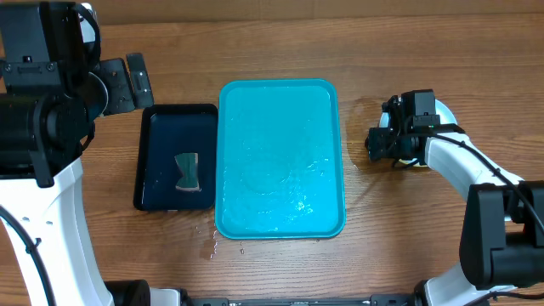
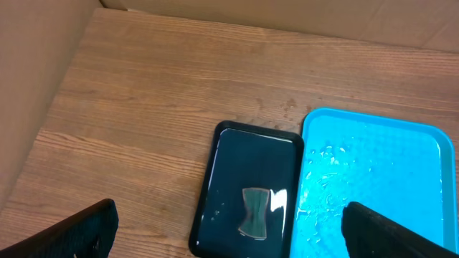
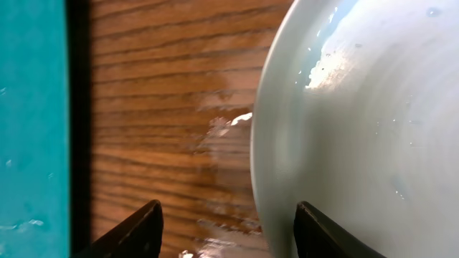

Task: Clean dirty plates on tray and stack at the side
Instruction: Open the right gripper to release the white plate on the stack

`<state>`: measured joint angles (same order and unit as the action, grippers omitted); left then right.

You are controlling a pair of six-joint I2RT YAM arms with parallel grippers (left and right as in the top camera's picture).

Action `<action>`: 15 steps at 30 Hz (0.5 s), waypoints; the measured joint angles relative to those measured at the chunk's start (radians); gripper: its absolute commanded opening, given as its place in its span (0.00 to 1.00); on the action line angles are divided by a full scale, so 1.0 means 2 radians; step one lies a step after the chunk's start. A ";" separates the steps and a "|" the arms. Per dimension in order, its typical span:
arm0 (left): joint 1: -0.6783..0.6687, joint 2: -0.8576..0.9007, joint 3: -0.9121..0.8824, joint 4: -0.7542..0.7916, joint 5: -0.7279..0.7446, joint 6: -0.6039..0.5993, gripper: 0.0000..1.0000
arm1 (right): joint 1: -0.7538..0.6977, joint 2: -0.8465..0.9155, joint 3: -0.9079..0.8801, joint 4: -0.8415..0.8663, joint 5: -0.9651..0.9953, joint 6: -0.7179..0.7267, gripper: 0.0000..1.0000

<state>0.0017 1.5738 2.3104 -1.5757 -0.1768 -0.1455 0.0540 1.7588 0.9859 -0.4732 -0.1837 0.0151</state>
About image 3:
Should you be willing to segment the light blue plate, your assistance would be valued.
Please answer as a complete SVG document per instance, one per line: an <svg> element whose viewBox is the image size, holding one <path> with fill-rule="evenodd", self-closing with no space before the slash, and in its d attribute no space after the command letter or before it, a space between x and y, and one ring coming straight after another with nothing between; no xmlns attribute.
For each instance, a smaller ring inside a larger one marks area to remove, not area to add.
<svg viewBox="0 0 459 258"><path fill-rule="evenodd" d="M294 1L253 110L275 257L307 201L386 257L458 255L458 0Z"/></svg>

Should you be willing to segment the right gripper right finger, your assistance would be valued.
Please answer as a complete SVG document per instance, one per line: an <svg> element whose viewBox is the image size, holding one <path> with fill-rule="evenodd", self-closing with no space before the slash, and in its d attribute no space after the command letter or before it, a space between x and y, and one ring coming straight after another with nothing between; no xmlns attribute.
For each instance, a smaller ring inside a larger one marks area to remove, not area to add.
<svg viewBox="0 0 459 258"><path fill-rule="evenodd" d="M297 204L293 232L299 258L384 258L307 201Z"/></svg>

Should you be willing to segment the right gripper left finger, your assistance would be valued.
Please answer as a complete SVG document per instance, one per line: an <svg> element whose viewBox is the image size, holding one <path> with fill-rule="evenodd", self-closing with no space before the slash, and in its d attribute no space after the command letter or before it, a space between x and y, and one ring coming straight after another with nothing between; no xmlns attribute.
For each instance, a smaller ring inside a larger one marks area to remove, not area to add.
<svg viewBox="0 0 459 258"><path fill-rule="evenodd" d="M158 258L164 217L152 200L73 258Z"/></svg>

